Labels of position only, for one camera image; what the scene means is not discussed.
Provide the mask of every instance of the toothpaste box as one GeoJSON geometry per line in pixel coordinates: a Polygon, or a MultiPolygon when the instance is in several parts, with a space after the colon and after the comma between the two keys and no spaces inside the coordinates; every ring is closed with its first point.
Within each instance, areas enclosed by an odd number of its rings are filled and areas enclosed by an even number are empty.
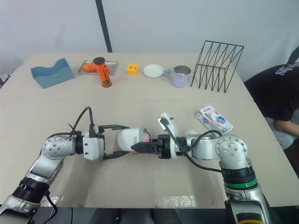
{"type": "Polygon", "coordinates": [[[206,106],[199,110],[201,112],[196,114],[196,118],[200,120],[209,130],[217,130],[225,134],[233,129],[230,122],[223,117],[212,106],[206,106]]]}

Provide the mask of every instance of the white wall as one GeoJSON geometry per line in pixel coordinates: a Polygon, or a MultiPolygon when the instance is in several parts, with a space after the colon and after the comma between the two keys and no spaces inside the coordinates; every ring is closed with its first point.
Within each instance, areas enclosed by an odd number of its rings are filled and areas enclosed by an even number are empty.
{"type": "MultiPolygon", "coordinates": [[[[199,52],[244,45],[243,80],[299,45],[298,0],[102,0],[114,52],[199,52]]],[[[95,0],[0,0],[0,73],[32,52],[106,52],[95,0]]]]}
{"type": "Polygon", "coordinates": [[[299,45],[298,0],[103,0],[114,52],[199,52],[244,45],[243,80],[287,62],[299,45]]]}
{"type": "Polygon", "coordinates": [[[94,0],[0,0],[0,73],[33,52],[106,52],[94,0]]]}

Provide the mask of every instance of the wire rack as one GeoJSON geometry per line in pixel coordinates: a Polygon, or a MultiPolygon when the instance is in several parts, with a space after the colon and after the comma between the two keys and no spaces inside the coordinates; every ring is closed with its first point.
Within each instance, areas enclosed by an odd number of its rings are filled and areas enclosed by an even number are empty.
{"type": "Polygon", "coordinates": [[[243,49],[242,45],[205,41],[195,65],[191,86],[196,82],[198,88],[203,86],[206,90],[210,87],[212,91],[222,88],[227,92],[243,49]]]}

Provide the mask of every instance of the green ring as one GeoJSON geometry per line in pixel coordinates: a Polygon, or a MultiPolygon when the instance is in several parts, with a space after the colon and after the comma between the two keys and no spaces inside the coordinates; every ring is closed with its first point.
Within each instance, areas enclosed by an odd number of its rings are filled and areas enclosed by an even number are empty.
{"type": "Polygon", "coordinates": [[[247,183],[224,183],[228,188],[250,188],[257,184],[257,179],[255,178],[254,180],[247,183]]]}

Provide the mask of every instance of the table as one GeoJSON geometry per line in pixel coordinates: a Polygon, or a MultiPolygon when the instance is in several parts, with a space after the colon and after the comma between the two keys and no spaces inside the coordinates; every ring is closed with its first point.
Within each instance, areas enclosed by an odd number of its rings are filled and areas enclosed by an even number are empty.
{"type": "MultiPolygon", "coordinates": [[[[270,206],[299,204],[299,180],[241,79],[234,75],[227,93],[175,88],[167,78],[150,79],[142,68],[157,63],[165,69],[185,64],[194,69],[198,54],[44,53],[31,55],[0,90],[0,202],[17,187],[39,154],[44,140],[69,131],[86,107],[93,109],[96,125],[146,127],[156,137],[165,133],[157,122],[162,112],[174,117],[179,132],[206,128],[195,119],[198,109],[212,105],[233,125],[232,134],[249,148],[257,179],[270,206]],[[80,75],[86,59],[103,56],[118,61],[110,88],[99,78],[80,75]],[[52,66],[65,57],[74,79],[42,89],[31,67],[52,66]],[[137,76],[125,72],[139,65],[137,76]]],[[[78,130],[87,131],[88,116],[78,130]]],[[[105,131],[107,153],[118,150],[118,131],[105,131]]],[[[218,168],[217,161],[199,161],[218,168]]],[[[69,156],[51,188],[51,198],[62,207],[114,208],[224,208],[221,174],[194,167],[186,158],[161,160],[152,154],[128,154],[109,161],[88,161],[69,156]]]]}

